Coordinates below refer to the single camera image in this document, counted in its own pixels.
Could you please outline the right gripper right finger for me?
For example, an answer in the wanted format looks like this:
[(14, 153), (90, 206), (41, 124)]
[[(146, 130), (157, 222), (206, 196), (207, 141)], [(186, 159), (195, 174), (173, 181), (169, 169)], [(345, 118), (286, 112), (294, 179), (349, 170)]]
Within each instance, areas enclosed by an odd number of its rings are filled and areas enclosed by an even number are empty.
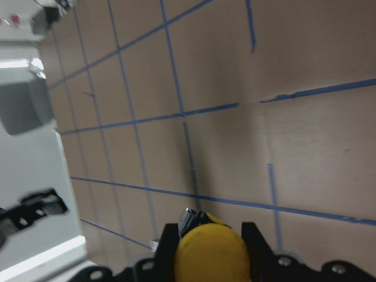
[(251, 281), (375, 281), (375, 277), (347, 261), (332, 260), (319, 271), (286, 253), (276, 254), (253, 222), (241, 224), (241, 237), (250, 256)]

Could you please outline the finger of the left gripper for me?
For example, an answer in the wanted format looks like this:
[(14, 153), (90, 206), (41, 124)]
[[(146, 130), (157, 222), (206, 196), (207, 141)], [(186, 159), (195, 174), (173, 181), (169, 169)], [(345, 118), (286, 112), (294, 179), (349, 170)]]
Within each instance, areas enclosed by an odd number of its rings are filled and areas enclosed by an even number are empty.
[(67, 205), (52, 187), (28, 194), (18, 204), (1, 209), (1, 235), (17, 233), (46, 216), (65, 214), (67, 211)]

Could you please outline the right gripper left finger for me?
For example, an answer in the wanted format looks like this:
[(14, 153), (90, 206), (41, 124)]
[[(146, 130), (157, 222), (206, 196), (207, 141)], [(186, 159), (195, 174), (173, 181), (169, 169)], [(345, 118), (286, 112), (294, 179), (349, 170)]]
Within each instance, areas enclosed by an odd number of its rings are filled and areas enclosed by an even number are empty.
[(114, 281), (175, 281), (174, 256), (179, 241), (177, 223), (166, 224), (154, 255), (127, 266)]

